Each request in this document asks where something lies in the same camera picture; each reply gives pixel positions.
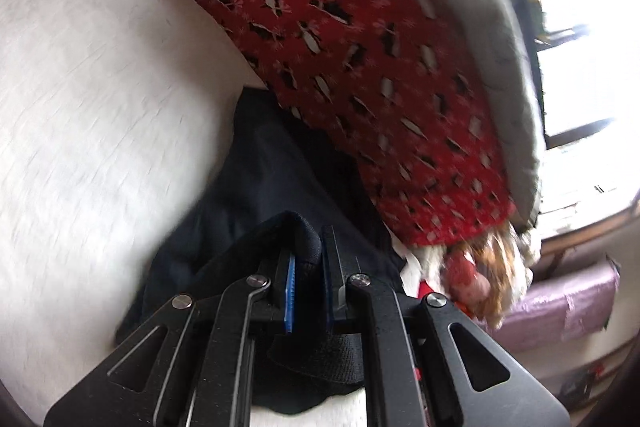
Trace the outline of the dark navy garment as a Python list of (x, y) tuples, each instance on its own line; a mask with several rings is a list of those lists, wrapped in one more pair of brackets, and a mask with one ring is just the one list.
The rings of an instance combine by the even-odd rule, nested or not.
[(280, 256), (296, 260), (294, 331), (258, 343), (254, 402), (281, 414), (318, 407), (361, 388), (361, 343), (324, 326), (322, 232), (354, 254), (362, 272), (400, 289), (404, 259), (360, 180), (356, 162), (264, 89), (236, 104), (229, 155), (203, 196), (160, 245), (120, 324), (126, 339), (181, 293), (220, 295)]

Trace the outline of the doll with blond hair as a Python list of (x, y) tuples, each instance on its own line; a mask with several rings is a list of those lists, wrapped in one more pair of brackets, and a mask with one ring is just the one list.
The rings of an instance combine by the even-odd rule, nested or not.
[(449, 248), (440, 269), (447, 294), (472, 319), (500, 329), (527, 294), (533, 273), (509, 222)]

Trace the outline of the purple wrapped box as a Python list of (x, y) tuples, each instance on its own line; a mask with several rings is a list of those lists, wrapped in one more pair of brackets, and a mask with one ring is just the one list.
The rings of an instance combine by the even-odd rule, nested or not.
[(608, 326), (620, 287), (620, 265), (605, 257), (585, 269), (535, 283), (503, 317), (482, 329), (512, 352), (565, 343)]

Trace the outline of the white quilted bed cover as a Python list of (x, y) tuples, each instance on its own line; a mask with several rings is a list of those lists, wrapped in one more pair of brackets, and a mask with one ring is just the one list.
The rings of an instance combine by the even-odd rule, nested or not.
[(193, 0), (1, 0), (1, 381), (34, 424), (114, 350), (258, 86)]

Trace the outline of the red penguin-pattern blanket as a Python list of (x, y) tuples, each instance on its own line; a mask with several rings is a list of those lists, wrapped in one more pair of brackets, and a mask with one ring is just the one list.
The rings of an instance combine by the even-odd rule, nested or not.
[(440, 0), (195, 0), (279, 103), (355, 157), (409, 246), (508, 220), (506, 168), (474, 58)]

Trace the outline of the grey-white duvet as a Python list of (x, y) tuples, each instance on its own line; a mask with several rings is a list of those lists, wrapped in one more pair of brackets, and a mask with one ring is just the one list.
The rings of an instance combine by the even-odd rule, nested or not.
[(510, 0), (445, 0), (461, 24), (480, 71), (503, 151), (514, 225), (536, 225), (544, 132), (532, 66)]

